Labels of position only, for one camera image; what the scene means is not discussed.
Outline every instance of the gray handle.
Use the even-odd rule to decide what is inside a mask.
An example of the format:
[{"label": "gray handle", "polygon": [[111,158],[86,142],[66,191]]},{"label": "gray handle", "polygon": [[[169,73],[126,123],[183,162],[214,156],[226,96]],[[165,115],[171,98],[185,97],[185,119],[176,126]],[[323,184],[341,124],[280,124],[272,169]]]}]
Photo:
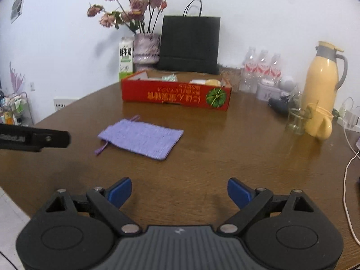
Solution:
[{"label": "gray handle", "polygon": [[344,73],[342,74],[342,77],[339,80],[339,82],[335,85],[335,90],[338,90],[342,86],[342,84],[344,83],[344,81],[346,79],[346,75],[347,75],[347,59],[343,55],[339,55],[339,54],[336,54],[336,57],[338,59],[344,60]]}]

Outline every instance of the white logo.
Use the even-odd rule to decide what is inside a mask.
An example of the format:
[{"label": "white logo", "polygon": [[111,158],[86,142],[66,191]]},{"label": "white logo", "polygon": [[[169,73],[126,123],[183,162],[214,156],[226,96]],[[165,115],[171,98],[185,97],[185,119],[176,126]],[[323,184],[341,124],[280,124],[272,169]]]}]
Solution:
[{"label": "white logo", "polygon": [[181,234],[182,232],[184,232],[185,231],[185,229],[183,229],[183,228],[178,228],[177,230],[175,230],[175,232],[177,233],[177,234]]},{"label": "white logo", "polygon": [[6,141],[14,141],[14,142],[25,142],[24,136],[11,136],[11,135],[0,134],[0,139]]}]

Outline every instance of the green pumpkin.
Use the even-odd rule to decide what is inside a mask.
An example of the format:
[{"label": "green pumpkin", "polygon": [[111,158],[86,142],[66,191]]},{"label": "green pumpkin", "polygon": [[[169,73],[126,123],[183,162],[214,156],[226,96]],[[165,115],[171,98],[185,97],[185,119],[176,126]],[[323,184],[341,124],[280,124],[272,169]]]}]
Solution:
[{"label": "green pumpkin", "polygon": [[206,102],[214,108],[220,108],[225,104],[226,92],[221,88],[214,88],[206,95]]}]

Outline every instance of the white wall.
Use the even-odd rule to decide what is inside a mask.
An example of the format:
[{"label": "white wall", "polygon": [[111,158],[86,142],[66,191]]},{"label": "white wall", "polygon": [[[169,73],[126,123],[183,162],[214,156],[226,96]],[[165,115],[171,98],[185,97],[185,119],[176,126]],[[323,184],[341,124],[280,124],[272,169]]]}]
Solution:
[{"label": "white wall", "polygon": [[[25,0],[22,16],[10,24],[13,1],[0,0],[1,82],[11,92],[11,61],[17,72],[26,74],[26,90],[35,83],[30,97],[36,121],[54,112],[54,97],[82,97],[118,81],[118,42],[131,33],[105,29],[97,23],[99,17],[86,16],[89,2],[109,9],[115,3]],[[191,0],[167,1],[165,14],[182,14]],[[350,95],[360,105],[358,0],[203,0],[203,14],[221,16],[220,63],[239,65],[249,46],[266,47],[282,54],[283,73],[301,85],[318,40],[345,49],[349,73],[335,106]]]}]

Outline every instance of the wooden table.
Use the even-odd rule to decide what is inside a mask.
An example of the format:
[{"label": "wooden table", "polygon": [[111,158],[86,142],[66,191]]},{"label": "wooden table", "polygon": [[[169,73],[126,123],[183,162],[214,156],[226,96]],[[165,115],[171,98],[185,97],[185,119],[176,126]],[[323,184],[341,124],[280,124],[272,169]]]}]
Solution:
[{"label": "wooden table", "polygon": [[[98,133],[123,118],[183,129],[165,161],[156,161],[115,147],[95,156]],[[309,135],[284,130],[286,120],[250,94],[232,94],[229,110],[220,112],[170,104],[123,103],[119,84],[80,99],[37,127],[69,131],[66,149],[41,153],[0,151],[0,185],[30,216],[59,188],[71,194],[108,187],[124,176],[133,194],[122,207],[132,219],[148,224],[213,224],[237,212],[227,196],[229,178],[275,194],[303,189],[341,232],[343,255],[336,269],[360,263],[342,206],[342,180],[353,156],[339,125],[320,144]],[[355,144],[356,136],[350,135]],[[360,162],[354,160],[347,179],[347,203],[360,236]]]}]

